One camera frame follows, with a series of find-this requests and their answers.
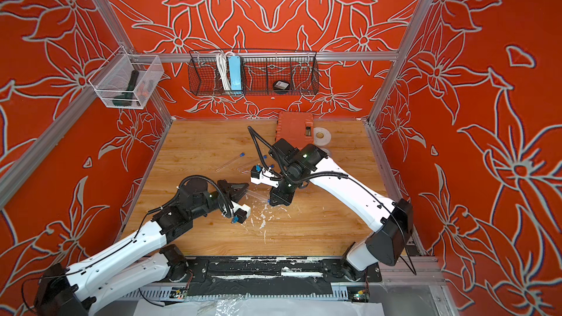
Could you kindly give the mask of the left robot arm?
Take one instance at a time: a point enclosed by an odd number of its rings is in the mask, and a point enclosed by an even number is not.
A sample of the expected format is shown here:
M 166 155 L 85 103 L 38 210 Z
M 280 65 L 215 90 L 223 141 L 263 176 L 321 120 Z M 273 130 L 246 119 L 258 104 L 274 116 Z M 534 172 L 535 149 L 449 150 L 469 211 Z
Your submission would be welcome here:
M 132 234 L 70 266 L 56 263 L 38 277 L 29 307 L 35 315 L 95 315 L 115 300 L 152 282 L 181 282 L 193 277 L 174 241 L 199 217 L 218 210 L 242 224 L 251 213 L 240 201 L 247 183 L 213 181 L 202 175 L 184 178 L 167 203 L 147 212 Z

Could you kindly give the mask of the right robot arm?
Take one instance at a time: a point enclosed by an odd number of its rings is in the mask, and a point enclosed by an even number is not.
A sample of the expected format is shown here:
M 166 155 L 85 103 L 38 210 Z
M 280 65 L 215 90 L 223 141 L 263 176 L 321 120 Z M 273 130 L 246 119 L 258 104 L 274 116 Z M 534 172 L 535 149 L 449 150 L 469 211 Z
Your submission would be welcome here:
M 372 233 L 353 243 L 342 256 L 340 272 L 357 281 L 376 263 L 395 266 L 402 259 L 415 272 L 411 258 L 402 257 L 414 232 L 414 209 L 405 199 L 384 197 L 344 171 L 324 150 L 314 144 L 298 149 L 281 138 L 268 143 L 252 127 L 248 129 L 256 148 L 265 145 L 277 163 L 275 171 L 266 163 L 251 170 L 253 184 L 265 184 L 270 206 L 290 206 L 298 189 L 314 184 L 351 209 Z

